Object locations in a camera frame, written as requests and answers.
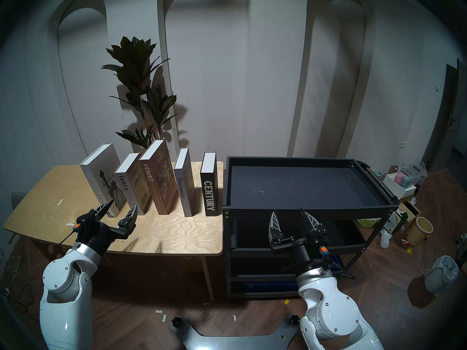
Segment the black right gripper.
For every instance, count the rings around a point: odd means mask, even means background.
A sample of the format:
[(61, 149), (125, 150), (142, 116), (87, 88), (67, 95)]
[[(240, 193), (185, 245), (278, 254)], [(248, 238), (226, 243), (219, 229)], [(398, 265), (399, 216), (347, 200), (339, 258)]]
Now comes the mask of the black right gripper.
[[(300, 209), (307, 232), (322, 233), (321, 223), (303, 208)], [(323, 275), (332, 267), (332, 259), (326, 249), (325, 236), (306, 236), (294, 240), (285, 238), (279, 225), (277, 212), (273, 211), (269, 220), (269, 245), (274, 252), (286, 253), (291, 264), (281, 267), (281, 273), (293, 273), (297, 277), (307, 271), (319, 269)]]

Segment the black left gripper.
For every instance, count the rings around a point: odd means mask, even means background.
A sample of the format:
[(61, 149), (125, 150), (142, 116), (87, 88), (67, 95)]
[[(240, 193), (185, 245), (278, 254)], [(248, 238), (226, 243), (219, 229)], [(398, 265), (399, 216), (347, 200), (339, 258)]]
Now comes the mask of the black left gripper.
[[(94, 210), (95, 220), (101, 220), (109, 212), (114, 200), (101, 204)], [(78, 230), (78, 242), (90, 247), (97, 254), (105, 254), (116, 239), (128, 239), (136, 228), (138, 205), (135, 204), (118, 222), (118, 228), (110, 227), (105, 223), (94, 221), (82, 224)]]

